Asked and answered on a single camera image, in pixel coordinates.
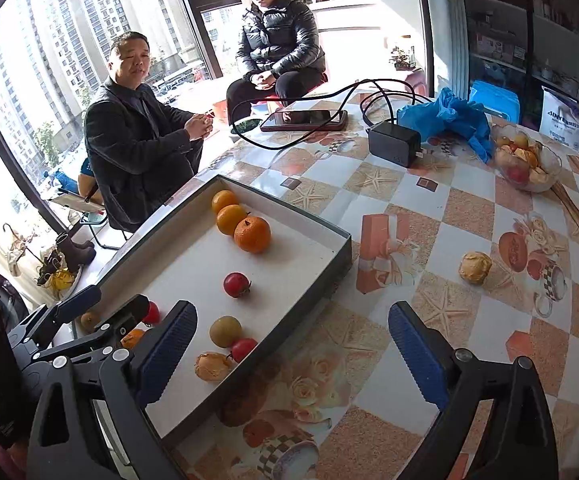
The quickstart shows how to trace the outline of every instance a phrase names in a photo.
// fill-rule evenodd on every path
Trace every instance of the black charger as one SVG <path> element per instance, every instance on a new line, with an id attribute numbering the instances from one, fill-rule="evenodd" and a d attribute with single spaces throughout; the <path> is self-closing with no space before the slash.
<path id="1" fill-rule="evenodd" d="M 421 134 L 391 121 L 367 129 L 369 152 L 399 166 L 409 168 L 421 151 Z"/>

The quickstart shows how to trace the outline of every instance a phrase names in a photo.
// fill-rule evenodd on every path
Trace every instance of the table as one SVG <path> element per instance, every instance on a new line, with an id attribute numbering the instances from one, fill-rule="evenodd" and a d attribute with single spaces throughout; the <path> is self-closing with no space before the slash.
<path id="1" fill-rule="evenodd" d="M 344 132 L 319 133 L 282 152 L 241 140 L 175 195 L 175 202 L 182 200 L 214 174 L 225 174 L 350 232 L 354 263 L 242 392 L 178 443 L 173 456 L 190 479 L 265 479 L 257 467 L 266 445 L 301 434 L 317 447 L 298 454 L 297 460 L 313 465 L 305 478 L 394 478 L 437 415 L 387 331 L 387 310 L 406 300 L 455 348 L 470 348 L 482 360 L 533 359 L 553 418 L 561 477 L 575 478 L 578 228 L 553 192 L 514 189 L 455 137 L 430 139 L 428 153 L 409 169 L 369 154 L 361 98 L 359 91 L 346 105 Z M 329 100 L 295 108 L 310 105 L 338 107 Z M 374 121 L 385 117 L 382 108 L 370 115 Z M 579 155 L 523 130 L 560 155 L 560 180 L 579 207 Z M 249 135 L 279 146 L 302 133 Z M 389 229 L 388 238 L 377 234 L 381 228 Z M 541 282 L 505 263 L 499 242 L 506 233 L 516 233 L 544 264 L 562 269 L 567 288 L 548 316 Z M 493 259 L 483 286 L 458 276 L 467 251 Z M 462 478 L 469 468 L 489 408 L 480 403 L 450 478 Z"/>

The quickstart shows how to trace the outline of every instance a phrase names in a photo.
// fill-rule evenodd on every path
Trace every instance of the smartphone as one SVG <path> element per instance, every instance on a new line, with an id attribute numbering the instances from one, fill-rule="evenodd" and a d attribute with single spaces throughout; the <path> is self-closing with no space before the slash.
<path id="1" fill-rule="evenodd" d="M 336 112 L 337 110 L 292 110 L 274 112 L 263 121 L 261 131 L 342 130 L 345 124 L 347 124 L 347 110 L 342 110 L 339 114 Z"/>

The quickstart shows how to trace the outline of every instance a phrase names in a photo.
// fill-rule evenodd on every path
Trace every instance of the clasped hands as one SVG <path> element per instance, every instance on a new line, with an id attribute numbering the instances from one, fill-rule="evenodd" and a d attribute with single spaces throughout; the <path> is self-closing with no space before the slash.
<path id="1" fill-rule="evenodd" d="M 212 117 L 208 114 L 194 114 L 185 123 L 185 131 L 190 136 L 190 140 L 204 139 L 213 129 Z"/>
<path id="2" fill-rule="evenodd" d="M 250 77 L 250 81 L 256 87 L 257 90 L 269 90 L 273 88 L 276 83 L 276 78 L 270 70 L 260 74 L 254 74 Z"/>

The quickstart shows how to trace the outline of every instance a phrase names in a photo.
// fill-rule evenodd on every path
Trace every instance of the screw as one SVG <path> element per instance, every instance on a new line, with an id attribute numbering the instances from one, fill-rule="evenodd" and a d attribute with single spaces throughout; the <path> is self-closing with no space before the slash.
<path id="1" fill-rule="evenodd" d="M 534 363 L 531 361 L 529 357 L 525 357 L 524 355 L 522 355 L 521 357 L 519 357 L 519 365 L 522 368 L 525 368 L 525 370 L 530 370 L 531 367 L 534 365 Z"/>
<path id="2" fill-rule="evenodd" d="M 472 357 L 474 357 L 474 354 L 470 352 L 467 348 L 459 348 L 457 351 L 454 352 L 454 355 L 456 356 L 456 359 L 464 363 L 471 361 Z"/>
<path id="3" fill-rule="evenodd" d="M 64 355 L 58 356 L 54 361 L 52 361 L 52 366 L 55 368 L 63 368 L 68 363 L 68 358 Z"/>
<path id="4" fill-rule="evenodd" d="M 130 351 L 126 348 L 119 348 L 112 354 L 112 359 L 115 361 L 125 361 L 130 356 Z"/>

